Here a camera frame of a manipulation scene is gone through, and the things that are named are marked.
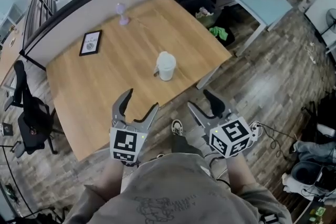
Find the t-shirt sleeve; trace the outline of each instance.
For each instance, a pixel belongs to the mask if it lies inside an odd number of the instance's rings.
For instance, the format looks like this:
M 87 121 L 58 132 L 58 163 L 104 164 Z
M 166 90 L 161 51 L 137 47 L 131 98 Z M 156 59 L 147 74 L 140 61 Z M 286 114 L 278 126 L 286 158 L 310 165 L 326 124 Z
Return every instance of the t-shirt sleeve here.
M 261 215 L 275 214 L 281 224 L 291 224 L 288 209 L 278 202 L 272 193 L 258 183 L 244 186 L 237 195 L 256 207 Z
M 93 186 L 85 186 L 83 194 L 70 210 L 64 224 L 88 223 L 93 214 L 105 203 L 106 201 L 95 192 Z

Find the light blue table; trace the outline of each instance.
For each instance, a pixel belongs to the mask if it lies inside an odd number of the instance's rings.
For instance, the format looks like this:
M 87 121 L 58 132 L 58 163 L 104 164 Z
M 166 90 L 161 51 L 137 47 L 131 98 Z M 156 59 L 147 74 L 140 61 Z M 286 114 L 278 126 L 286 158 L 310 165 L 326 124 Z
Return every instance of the light blue table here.
M 259 34 L 268 27 L 271 31 L 273 27 L 292 9 L 286 0 L 235 0 L 246 11 L 248 11 L 259 23 L 260 26 L 248 38 L 244 45 L 236 52 L 239 56 Z

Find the green cloth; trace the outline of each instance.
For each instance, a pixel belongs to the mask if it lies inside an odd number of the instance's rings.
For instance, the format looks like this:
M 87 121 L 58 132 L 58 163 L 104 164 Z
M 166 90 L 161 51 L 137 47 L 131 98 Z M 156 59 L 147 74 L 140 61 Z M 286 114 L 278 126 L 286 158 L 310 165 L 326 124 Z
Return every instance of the green cloth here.
M 209 29 L 210 33 L 213 34 L 215 37 L 219 36 L 220 39 L 226 41 L 228 33 L 225 31 L 224 28 L 215 26 Z

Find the person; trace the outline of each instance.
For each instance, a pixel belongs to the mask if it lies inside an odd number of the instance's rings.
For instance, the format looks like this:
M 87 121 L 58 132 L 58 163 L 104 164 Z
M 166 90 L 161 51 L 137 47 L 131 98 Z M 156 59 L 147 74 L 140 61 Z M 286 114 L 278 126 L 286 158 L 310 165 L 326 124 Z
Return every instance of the person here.
M 336 142 L 316 144 L 314 142 L 296 141 L 290 148 L 290 153 L 297 152 L 300 161 L 314 159 L 321 163 L 336 163 Z
M 173 121 L 172 132 L 172 153 L 142 164 L 122 193 L 123 164 L 109 160 L 64 223 L 291 223 L 289 211 L 256 182 L 241 153 L 226 160 L 229 192 L 202 152 L 188 145 L 181 121 Z

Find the person's arm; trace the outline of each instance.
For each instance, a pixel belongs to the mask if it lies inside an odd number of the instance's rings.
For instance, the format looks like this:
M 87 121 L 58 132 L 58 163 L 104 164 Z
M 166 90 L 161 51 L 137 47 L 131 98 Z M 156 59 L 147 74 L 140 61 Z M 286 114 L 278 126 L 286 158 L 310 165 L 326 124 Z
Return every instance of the person's arm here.
M 260 215 L 274 214 L 279 223 L 292 223 L 287 208 L 267 188 L 256 182 L 242 153 L 227 159 L 226 165 L 233 193 L 256 207 Z
M 121 161 L 109 159 L 98 181 L 85 186 L 78 202 L 66 217 L 64 224 L 85 224 L 107 201 L 120 194 L 124 166 Z

